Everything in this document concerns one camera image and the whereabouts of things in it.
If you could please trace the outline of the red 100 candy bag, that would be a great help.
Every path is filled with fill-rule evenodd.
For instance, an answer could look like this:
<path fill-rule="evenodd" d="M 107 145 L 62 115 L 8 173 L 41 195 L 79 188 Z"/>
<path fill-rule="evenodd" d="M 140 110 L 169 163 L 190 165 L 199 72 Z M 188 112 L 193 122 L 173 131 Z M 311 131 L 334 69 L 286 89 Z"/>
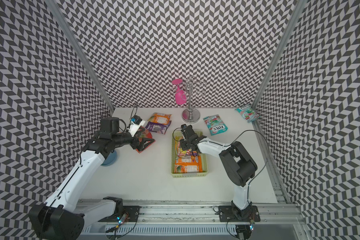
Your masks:
<path fill-rule="evenodd" d="M 152 133 L 144 127 L 140 127 L 135 136 L 139 139 L 139 144 L 136 149 L 138 153 L 142 153 L 155 142 Z"/>

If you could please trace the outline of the light green plastic basket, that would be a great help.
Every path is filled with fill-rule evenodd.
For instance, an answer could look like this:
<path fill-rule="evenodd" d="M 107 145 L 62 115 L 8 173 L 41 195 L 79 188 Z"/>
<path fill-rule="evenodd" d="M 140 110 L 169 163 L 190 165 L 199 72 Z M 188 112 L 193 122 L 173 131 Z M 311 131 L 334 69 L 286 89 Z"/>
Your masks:
<path fill-rule="evenodd" d="M 175 130 L 172 139 L 171 174 L 174 178 L 204 177 L 208 174 L 208 163 L 205 154 L 192 150 L 183 150 L 180 140 L 183 135 Z"/>

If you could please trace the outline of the orange Fox's fruits bag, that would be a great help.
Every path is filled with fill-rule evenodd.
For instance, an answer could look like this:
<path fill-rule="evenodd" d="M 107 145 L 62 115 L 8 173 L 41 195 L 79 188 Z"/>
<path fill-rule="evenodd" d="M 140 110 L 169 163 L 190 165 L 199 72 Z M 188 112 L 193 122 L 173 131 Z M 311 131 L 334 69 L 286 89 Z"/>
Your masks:
<path fill-rule="evenodd" d="M 180 157 L 176 158 L 174 165 L 175 174 L 201 173 L 203 172 L 202 159 L 196 157 Z"/>

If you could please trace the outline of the orange candy bag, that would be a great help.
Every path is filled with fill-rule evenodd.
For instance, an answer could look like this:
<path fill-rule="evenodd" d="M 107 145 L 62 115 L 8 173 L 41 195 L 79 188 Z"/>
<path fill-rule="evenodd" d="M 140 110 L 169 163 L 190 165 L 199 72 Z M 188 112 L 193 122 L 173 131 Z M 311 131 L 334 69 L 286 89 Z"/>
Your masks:
<path fill-rule="evenodd" d="M 171 116 L 171 114 L 153 113 L 148 121 L 155 124 L 167 125 L 171 121 Z"/>

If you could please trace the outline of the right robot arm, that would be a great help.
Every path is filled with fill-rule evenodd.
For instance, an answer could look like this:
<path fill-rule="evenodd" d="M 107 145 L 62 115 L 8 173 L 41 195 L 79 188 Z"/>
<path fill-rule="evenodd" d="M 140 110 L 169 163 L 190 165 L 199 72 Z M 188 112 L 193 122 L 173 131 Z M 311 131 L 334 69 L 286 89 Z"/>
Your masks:
<path fill-rule="evenodd" d="M 180 131 L 183 136 L 180 140 L 182 149 L 221 160 L 228 178 L 235 185 L 233 206 L 239 211 L 247 209 L 251 204 L 250 182 L 255 178 L 258 166 L 242 143 L 234 141 L 231 144 L 223 144 L 213 141 L 206 136 L 197 135 L 193 127 L 186 124 L 180 127 Z"/>

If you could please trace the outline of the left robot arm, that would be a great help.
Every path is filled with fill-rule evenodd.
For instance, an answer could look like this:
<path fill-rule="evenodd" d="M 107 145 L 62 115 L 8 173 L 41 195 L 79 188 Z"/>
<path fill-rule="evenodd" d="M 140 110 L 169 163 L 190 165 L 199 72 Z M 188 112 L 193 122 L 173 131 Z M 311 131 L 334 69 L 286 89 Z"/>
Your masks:
<path fill-rule="evenodd" d="M 75 240 L 84 229 L 105 218 L 117 219 L 113 231 L 128 221 L 129 214 L 120 198 L 106 197 L 82 210 L 76 209 L 90 179 L 115 149 L 125 145 L 134 150 L 144 149 L 144 142 L 136 134 L 145 121 L 133 116 L 123 132 L 120 122 L 114 117 L 102 119 L 100 129 L 87 141 L 66 179 L 44 203 L 31 208 L 29 219 L 39 239 Z"/>

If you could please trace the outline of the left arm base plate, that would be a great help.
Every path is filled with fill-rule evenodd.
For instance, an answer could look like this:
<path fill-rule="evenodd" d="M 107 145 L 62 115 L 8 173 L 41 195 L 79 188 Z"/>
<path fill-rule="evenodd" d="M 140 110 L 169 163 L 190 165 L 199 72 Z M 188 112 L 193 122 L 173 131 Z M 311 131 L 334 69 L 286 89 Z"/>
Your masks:
<path fill-rule="evenodd" d="M 126 206 L 121 213 L 113 214 L 107 218 L 107 222 L 133 222 L 136 223 L 139 219 L 140 206 Z"/>

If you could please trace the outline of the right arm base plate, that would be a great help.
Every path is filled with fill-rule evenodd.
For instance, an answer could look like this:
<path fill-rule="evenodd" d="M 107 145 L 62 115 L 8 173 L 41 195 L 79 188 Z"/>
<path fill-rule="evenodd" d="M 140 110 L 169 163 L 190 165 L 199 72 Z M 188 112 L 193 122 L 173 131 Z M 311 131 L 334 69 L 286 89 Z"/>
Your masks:
<path fill-rule="evenodd" d="M 240 210 L 235 206 L 218 206 L 218 215 L 220 222 L 260 222 L 260 213 L 257 206 L 248 206 Z"/>

